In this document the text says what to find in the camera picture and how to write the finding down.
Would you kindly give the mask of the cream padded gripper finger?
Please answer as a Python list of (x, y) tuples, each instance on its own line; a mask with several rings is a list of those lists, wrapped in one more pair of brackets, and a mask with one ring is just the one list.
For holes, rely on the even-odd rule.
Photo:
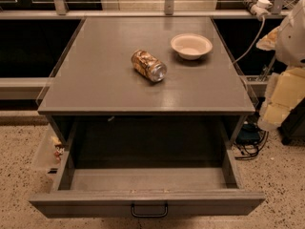
[(265, 100), (259, 111), (258, 127), (272, 131), (305, 98), (305, 70), (289, 68), (283, 73), (273, 73), (268, 80)]
[(263, 51), (274, 51), (277, 41), (278, 27), (272, 29), (256, 43), (256, 47)]

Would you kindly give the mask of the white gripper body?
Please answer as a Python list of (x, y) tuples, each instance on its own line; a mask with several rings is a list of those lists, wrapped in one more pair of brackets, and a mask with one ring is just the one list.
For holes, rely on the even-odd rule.
[(305, 0), (299, 0), (281, 22), (275, 56), (287, 66), (305, 66)]

